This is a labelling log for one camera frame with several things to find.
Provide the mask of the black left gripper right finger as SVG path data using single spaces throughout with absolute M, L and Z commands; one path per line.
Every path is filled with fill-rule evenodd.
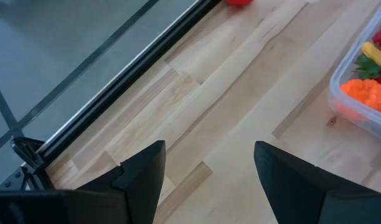
M 381 193 L 257 141 L 258 177 L 278 224 L 381 224 Z

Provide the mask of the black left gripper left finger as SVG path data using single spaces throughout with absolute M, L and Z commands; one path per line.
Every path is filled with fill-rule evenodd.
M 158 140 L 75 190 L 55 189 L 37 150 L 14 139 L 26 165 L 0 185 L 0 224 L 153 224 L 164 180 L 166 143 Z

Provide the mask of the red strawberry with large leaf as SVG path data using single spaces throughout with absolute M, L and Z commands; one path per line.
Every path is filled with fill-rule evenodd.
M 371 58 L 360 54 L 354 61 L 354 65 L 356 68 L 353 72 L 357 73 L 360 79 L 373 79 L 381 84 L 381 66 L 375 63 Z

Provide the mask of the pinkish red round fruit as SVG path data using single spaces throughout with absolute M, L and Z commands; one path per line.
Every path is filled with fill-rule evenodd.
M 231 6 L 246 6 L 247 4 L 250 4 L 253 2 L 253 0 L 225 0 L 225 2 Z

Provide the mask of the clear plastic container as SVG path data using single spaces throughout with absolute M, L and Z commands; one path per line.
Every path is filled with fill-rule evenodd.
M 333 73 L 329 84 L 328 103 L 334 112 L 381 139 L 381 113 L 348 97 L 341 90 L 342 84 L 357 78 L 357 74 L 353 72 L 356 67 L 353 61 L 360 54 L 362 44 L 371 39 L 380 26 L 381 5 L 369 23 L 362 29 Z

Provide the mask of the black aluminium table frame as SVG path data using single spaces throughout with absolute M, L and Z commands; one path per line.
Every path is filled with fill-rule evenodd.
M 221 0 L 0 0 L 0 189 L 46 173 Z

